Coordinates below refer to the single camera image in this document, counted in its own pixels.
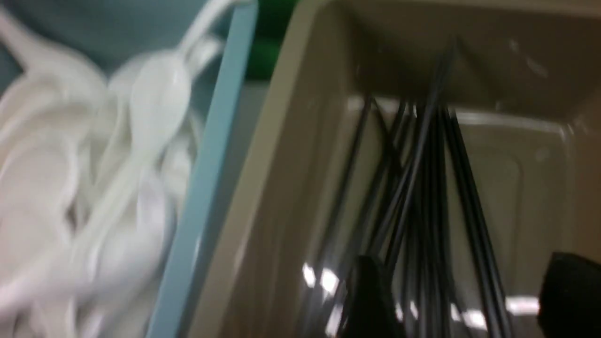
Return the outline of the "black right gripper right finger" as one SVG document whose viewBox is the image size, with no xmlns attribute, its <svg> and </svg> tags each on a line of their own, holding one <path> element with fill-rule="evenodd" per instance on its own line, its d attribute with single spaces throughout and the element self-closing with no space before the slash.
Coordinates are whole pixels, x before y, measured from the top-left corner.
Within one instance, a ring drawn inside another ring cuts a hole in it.
<svg viewBox="0 0 601 338">
<path fill-rule="evenodd" d="M 601 266 L 554 252 L 539 293 L 538 325 L 546 338 L 601 336 Z"/>
</svg>

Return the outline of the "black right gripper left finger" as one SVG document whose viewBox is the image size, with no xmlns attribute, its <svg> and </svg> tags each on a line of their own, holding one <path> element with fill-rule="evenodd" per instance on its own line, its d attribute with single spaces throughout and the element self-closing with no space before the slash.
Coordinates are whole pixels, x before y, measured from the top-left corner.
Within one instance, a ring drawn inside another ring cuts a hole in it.
<svg viewBox="0 0 601 338">
<path fill-rule="evenodd" d="M 389 278 L 379 259 L 360 255 L 350 276 L 346 338 L 398 338 L 400 323 Z"/>
</svg>

